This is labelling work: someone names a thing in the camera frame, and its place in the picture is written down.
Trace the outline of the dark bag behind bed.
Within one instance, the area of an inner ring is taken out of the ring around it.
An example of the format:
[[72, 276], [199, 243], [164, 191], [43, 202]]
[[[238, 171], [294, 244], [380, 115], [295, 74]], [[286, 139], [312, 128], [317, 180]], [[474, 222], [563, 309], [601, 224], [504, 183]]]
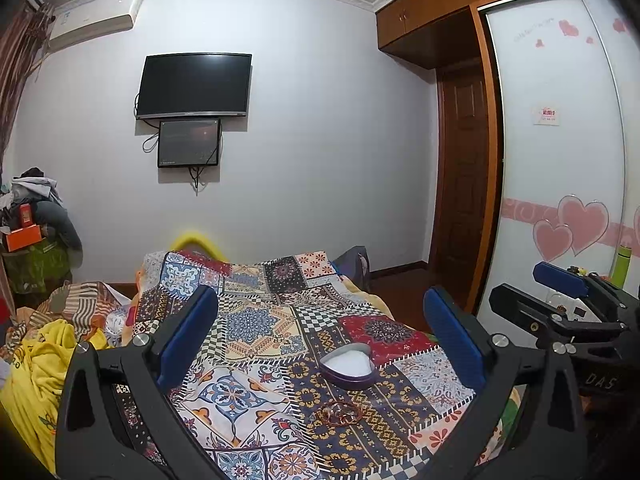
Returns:
[[354, 246], [332, 261], [337, 274], [346, 276], [364, 292], [370, 290], [370, 262], [364, 246]]

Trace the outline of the yellow plush toy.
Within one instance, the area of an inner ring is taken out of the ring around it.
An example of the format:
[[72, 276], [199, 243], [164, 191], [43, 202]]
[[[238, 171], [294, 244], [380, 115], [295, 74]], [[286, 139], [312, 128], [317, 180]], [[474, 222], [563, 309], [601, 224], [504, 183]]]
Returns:
[[172, 252], [188, 249], [195, 249], [200, 254], [219, 261], [227, 260], [221, 249], [207, 236], [198, 231], [184, 231], [170, 243]]

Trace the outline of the black wall television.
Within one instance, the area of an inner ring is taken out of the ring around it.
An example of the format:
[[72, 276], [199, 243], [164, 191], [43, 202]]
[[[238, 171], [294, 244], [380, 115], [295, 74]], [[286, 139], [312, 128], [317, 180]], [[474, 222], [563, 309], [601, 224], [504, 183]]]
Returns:
[[245, 53], [149, 55], [137, 99], [138, 119], [244, 116], [252, 57]]

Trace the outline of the colourful patchwork bed cover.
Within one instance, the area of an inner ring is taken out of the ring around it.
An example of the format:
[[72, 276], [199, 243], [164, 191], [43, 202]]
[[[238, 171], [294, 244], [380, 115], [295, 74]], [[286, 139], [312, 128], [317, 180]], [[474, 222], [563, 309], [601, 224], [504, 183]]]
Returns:
[[[324, 252], [255, 264], [151, 252], [137, 285], [138, 334], [198, 286], [217, 293], [216, 321], [169, 401], [230, 479], [413, 479], [473, 400], [432, 336], [395, 321]], [[360, 391], [318, 367], [352, 342], [378, 369]]]

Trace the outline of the pile of clothes and boxes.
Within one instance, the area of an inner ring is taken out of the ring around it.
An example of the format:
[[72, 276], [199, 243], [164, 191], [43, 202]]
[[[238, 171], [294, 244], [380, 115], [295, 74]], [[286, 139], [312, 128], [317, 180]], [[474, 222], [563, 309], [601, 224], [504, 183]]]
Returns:
[[1, 190], [1, 264], [13, 295], [28, 304], [70, 282], [84, 245], [58, 182], [32, 167]]

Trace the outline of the purple heart-shaped tin box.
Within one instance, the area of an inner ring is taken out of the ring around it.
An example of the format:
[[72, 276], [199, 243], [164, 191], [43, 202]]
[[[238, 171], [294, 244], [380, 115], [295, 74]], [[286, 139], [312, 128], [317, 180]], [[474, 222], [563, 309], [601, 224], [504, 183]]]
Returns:
[[371, 348], [362, 342], [337, 348], [321, 358], [318, 367], [327, 382], [347, 391], [367, 389], [378, 379]]

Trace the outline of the white air conditioner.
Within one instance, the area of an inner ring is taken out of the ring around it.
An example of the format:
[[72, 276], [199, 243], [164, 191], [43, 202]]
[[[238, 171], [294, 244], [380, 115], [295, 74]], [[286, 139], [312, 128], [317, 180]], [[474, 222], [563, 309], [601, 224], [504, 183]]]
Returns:
[[143, 0], [94, 0], [58, 14], [49, 49], [58, 52], [81, 42], [134, 28]]

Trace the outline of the dark wooden door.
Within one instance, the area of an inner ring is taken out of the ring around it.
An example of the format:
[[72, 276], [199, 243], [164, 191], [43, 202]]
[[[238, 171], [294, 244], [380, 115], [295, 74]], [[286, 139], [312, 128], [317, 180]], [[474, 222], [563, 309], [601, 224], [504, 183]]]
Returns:
[[478, 64], [442, 70], [432, 259], [436, 270], [469, 273], [482, 237], [487, 180], [487, 107]]

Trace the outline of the yellow cloth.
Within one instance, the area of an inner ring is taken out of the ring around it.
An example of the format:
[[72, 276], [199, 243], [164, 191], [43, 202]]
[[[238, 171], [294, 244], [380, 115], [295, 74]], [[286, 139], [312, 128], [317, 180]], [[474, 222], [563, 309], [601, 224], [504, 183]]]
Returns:
[[75, 326], [64, 318], [31, 328], [17, 344], [9, 377], [1, 388], [1, 406], [9, 421], [51, 474], [56, 473], [56, 425], [65, 379], [82, 340], [96, 350], [110, 346], [103, 322], [90, 326], [81, 338], [76, 336]]

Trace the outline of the striped brown curtain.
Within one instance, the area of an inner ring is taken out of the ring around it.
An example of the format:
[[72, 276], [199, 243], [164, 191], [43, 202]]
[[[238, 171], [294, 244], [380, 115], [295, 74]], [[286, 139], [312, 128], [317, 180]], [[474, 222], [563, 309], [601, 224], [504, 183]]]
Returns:
[[1, 35], [1, 156], [9, 145], [18, 104], [37, 53], [46, 44], [53, 6], [34, 10], [28, 3]]

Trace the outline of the small black wall monitor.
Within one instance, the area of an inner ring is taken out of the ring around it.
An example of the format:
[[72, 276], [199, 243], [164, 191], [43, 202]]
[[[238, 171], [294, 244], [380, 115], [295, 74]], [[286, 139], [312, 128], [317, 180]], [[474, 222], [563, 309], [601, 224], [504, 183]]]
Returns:
[[166, 120], [160, 123], [158, 168], [217, 166], [221, 138], [219, 119]]

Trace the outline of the green bottle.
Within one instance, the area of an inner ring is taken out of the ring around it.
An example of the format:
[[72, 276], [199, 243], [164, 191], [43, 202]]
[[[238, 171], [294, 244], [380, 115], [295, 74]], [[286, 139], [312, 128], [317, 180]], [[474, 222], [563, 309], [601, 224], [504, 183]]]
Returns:
[[618, 246], [611, 282], [618, 288], [623, 288], [626, 282], [632, 249], [625, 245]]

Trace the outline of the striped patterned blanket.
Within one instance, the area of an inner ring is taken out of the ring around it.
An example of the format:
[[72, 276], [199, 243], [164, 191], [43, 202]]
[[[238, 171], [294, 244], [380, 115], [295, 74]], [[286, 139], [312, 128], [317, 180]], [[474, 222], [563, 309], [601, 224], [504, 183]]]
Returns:
[[38, 307], [19, 308], [4, 345], [13, 351], [46, 324], [62, 320], [73, 326], [78, 339], [89, 339], [100, 330], [109, 344], [118, 346], [131, 303], [130, 298], [103, 282], [65, 284]]

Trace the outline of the orange box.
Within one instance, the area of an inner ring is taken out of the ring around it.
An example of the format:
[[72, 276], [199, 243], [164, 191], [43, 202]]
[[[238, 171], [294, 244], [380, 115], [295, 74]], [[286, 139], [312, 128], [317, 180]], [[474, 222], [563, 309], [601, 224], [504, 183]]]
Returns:
[[9, 252], [16, 252], [30, 245], [37, 244], [40, 240], [42, 240], [40, 226], [32, 224], [31, 226], [26, 226], [26, 228], [14, 230], [6, 234], [6, 249]]

